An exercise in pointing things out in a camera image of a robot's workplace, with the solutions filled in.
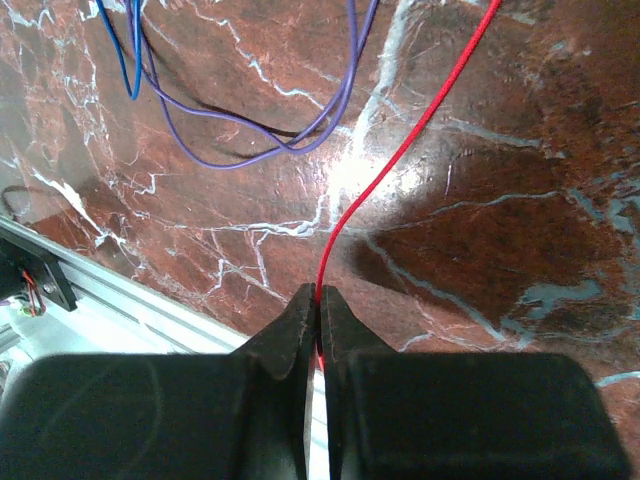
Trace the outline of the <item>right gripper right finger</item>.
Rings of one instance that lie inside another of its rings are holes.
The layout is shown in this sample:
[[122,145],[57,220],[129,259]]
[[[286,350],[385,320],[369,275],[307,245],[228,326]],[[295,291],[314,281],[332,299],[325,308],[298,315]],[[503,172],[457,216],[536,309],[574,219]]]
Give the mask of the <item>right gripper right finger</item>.
[[586,371],[549,353],[400,353],[325,287],[334,479],[628,479]]

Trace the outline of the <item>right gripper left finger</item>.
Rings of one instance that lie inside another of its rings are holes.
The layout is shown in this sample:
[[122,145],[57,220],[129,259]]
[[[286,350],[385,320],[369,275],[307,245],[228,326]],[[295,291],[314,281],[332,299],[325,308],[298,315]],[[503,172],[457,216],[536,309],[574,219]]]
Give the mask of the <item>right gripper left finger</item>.
[[302,285],[228,354],[71,354],[1,403],[5,479],[304,479],[316,308]]

